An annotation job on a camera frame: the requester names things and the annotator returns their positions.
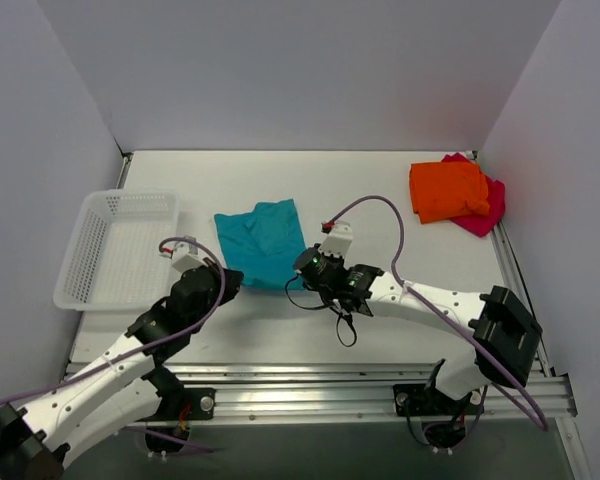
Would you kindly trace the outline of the teal t shirt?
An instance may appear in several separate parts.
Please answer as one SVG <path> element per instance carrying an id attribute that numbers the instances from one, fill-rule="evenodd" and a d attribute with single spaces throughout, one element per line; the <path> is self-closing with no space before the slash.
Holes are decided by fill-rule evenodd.
<path id="1" fill-rule="evenodd" d="M 295 276 L 294 261 L 306 250 L 292 199 L 259 202 L 246 213 L 217 213 L 214 222 L 225 263 L 244 274 L 244 286 L 284 290 Z"/>

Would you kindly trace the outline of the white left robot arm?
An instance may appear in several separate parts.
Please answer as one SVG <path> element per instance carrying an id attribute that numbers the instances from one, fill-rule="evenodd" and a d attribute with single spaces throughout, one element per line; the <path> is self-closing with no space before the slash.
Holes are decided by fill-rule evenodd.
<path id="1" fill-rule="evenodd" d="M 65 386 L 14 407 L 0 407 L 0 478 L 58 479 L 82 453 L 121 428 L 170 419 L 190 405 L 165 367 L 215 306 L 237 295 L 239 271 L 190 269 Z"/>

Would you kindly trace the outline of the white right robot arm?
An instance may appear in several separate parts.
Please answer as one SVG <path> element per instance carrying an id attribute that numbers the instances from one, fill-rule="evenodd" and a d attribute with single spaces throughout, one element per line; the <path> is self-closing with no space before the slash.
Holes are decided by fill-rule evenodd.
<path id="1" fill-rule="evenodd" d="M 457 335 L 472 351 L 445 359 L 424 388 L 424 400 L 444 413 L 470 392 L 488 384 L 523 390 L 542 336 L 537 320 L 509 289 L 488 293 L 445 290 L 397 278 L 378 267 L 344 266 L 341 256 L 305 250 L 293 269 L 327 308 L 349 319 L 354 314 L 395 318 Z"/>

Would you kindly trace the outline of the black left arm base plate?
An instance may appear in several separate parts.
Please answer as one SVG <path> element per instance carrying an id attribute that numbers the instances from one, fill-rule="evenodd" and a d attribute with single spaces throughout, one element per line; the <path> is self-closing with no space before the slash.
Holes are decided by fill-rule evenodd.
<path id="1" fill-rule="evenodd" d="M 163 389 L 160 402 L 151 414 L 140 421 L 206 421 L 214 417 L 216 390 L 208 387 Z"/>

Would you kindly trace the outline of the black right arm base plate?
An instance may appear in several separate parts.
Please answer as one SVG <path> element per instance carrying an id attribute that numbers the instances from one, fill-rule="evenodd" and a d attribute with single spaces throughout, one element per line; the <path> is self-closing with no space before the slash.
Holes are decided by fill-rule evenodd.
<path id="1" fill-rule="evenodd" d="M 392 390 L 395 413 L 399 417 L 454 417 L 478 413 L 479 394 L 470 393 L 461 400 L 452 400 L 424 383 L 395 384 Z"/>

